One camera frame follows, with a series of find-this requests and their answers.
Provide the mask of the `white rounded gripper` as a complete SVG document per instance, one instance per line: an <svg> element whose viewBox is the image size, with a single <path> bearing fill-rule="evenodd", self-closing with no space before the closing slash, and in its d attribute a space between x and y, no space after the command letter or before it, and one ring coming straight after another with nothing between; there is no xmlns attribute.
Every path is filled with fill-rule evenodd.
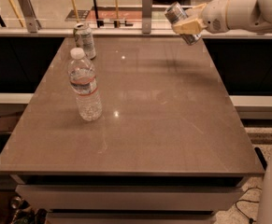
<svg viewBox="0 0 272 224"><path fill-rule="evenodd" d="M185 10L188 18L175 22L172 30L179 35L198 35L204 29L210 33L225 33L230 0L212 0Z"/></svg>

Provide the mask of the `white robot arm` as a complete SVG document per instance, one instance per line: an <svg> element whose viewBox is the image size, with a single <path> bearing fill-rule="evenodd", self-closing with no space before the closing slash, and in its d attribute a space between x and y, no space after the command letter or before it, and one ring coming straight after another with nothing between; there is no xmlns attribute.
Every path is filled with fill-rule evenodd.
<svg viewBox="0 0 272 224"><path fill-rule="evenodd" d="M272 0L212 0L192 7L172 25L179 35L213 34L230 30L272 33ZM272 155L265 170L257 224L272 224Z"/></svg>

